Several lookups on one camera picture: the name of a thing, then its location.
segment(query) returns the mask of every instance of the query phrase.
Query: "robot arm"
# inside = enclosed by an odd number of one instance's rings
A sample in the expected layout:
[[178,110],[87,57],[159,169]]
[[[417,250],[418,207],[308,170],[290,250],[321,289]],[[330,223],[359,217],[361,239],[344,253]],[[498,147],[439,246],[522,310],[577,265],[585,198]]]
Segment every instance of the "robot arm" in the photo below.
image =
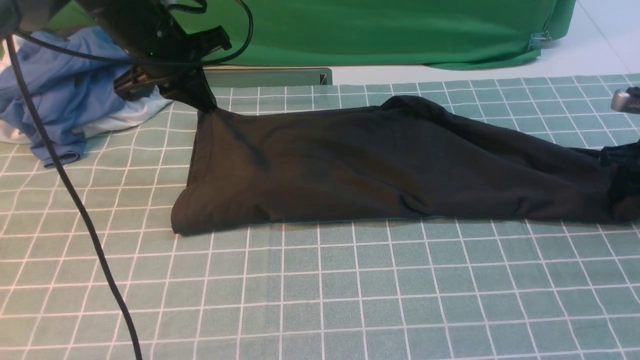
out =
[[[17,29],[44,28],[69,0],[0,0],[0,37]],[[145,61],[194,62],[218,49],[231,48],[225,30],[188,35],[160,0],[76,0],[131,58]],[[202,9],[206,2],[199,1]],[[160,94],[200,111],[216,108],[216,100],[201,67],[133,66],[114,82],[123,99],[135,99],[158,86]]]

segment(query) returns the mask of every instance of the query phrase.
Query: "metal clip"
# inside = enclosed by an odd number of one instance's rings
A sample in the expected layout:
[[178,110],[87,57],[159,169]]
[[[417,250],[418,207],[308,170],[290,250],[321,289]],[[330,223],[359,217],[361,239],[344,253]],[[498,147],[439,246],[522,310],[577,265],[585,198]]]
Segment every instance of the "metal clip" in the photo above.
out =
[[540,50],[542,48],[542,44],[546,44],[553,41],[548,31],[543,33],[533,33],[531,34],[531,39],[529,40],[529,50]]

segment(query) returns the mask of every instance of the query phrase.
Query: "white grid line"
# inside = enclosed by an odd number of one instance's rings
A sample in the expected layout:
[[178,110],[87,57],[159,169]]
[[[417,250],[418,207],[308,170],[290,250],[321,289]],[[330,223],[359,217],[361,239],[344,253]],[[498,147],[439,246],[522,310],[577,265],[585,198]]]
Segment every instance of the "white grid line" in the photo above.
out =
[[351,223],[351,237],[353,239],[353,256],[355,259],[355,267],[356,267],[356,282],[358,283],[358,303],[360,306],[360,323],[362,324],[362,345],[364,346],[364,358],[365,360],[369,360],[369,349],[367,349],[367,331],[366,325],[364,322],[364,306],[362,305],[362,285],[360,283],[360,263],[358,260],[358,245],[356,241],[356,227],[355,224]]

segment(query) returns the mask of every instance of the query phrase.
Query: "black pants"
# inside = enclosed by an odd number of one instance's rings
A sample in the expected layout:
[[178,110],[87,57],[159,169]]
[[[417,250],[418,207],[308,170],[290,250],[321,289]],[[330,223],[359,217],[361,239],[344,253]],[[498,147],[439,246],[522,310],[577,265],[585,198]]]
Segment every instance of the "black pants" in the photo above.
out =
[[382,106],[199,114],[176,233],[286,220],[625,222],[640,217],[640,145],[561,147],[412,96]]

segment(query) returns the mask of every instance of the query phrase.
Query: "white cloth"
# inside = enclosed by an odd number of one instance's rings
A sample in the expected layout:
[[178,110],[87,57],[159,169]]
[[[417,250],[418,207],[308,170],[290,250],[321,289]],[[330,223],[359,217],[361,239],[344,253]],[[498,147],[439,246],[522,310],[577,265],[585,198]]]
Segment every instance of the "white cloth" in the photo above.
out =
[[[13,36],[16,50],[24,43],[25,40]],[[11,66],[11,60],[8,56],[6,41],[2,41],[4,48],[4,56],[0,61],[0,72],[7,70]],[[106,131],[124,130],[130,127],[138,126],[151,119],[165,106],[171,103],[160,96],[160,91],[156,87],[149,97],[144,97],[137,101],[127,101],[125,106],[118,112],[104,117],[100,120],[91,122],[85,126],[74,129],[75,133],[84,132],[85,138],[91,138],[95,135],[105,133]],[[29,138],[18,129],[7,124],[0,119],[0,142],[28,144]]]

